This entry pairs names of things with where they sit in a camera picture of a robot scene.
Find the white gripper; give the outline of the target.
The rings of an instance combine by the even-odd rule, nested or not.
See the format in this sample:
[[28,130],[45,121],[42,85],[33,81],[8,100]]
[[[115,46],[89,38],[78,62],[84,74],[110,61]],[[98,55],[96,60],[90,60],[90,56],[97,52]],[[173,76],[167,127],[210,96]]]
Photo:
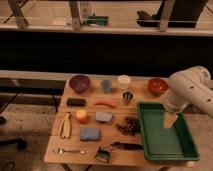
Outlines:
[[171,104],[169,101],[164,101],[163,106],[165,110],[169,112],[164,114],[163,126],[165,129],[169,129],[176,122],[178,118],[177,114],[181,113],[186,108],[187,104],[174,105],[174,104]]

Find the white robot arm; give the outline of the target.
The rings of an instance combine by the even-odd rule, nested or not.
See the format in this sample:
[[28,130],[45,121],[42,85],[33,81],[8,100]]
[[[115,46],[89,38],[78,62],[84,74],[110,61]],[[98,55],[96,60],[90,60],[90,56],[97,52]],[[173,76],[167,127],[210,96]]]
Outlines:
[[165,109],[163,126],[166,129],[173,126],[189,103],[213,117],[213,91],[207,87],[210,80],[210,72],[202,66],[178,71],[168,78],[169,89],[161,99]]

